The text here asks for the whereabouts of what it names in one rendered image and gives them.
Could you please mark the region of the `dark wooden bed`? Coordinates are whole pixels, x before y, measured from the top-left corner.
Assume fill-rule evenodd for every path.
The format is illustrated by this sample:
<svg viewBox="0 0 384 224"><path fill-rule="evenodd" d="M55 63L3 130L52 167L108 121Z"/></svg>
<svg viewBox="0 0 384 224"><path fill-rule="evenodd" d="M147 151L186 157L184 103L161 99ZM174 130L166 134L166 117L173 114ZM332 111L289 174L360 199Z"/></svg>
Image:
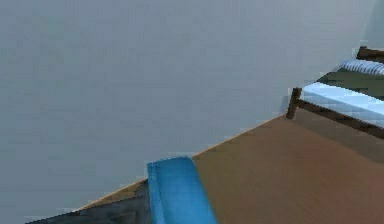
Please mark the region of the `dark wooden bed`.
<svg viewBox="0 0 384 224"><path fill-rule="evenodd" d="M354 59L384 63L384 49L361 46ZM301 108L384 140L384 75L340 70L340 64L315 82L295 87L286 118L293 119Z"/></svg>

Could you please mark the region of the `blue striped pillow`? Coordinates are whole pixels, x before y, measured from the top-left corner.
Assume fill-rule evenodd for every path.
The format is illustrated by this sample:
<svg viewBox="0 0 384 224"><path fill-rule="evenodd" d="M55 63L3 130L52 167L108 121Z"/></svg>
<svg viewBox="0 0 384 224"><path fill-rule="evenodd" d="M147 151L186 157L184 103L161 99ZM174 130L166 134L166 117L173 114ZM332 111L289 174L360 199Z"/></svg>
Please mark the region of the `blue striped pillow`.
<svg viewBox="0 0 384 224"><path fill-rule="evenodd" d="M368 75L384 75L384 63L368 60L346 60L340 64L339 69Z"/></svg>

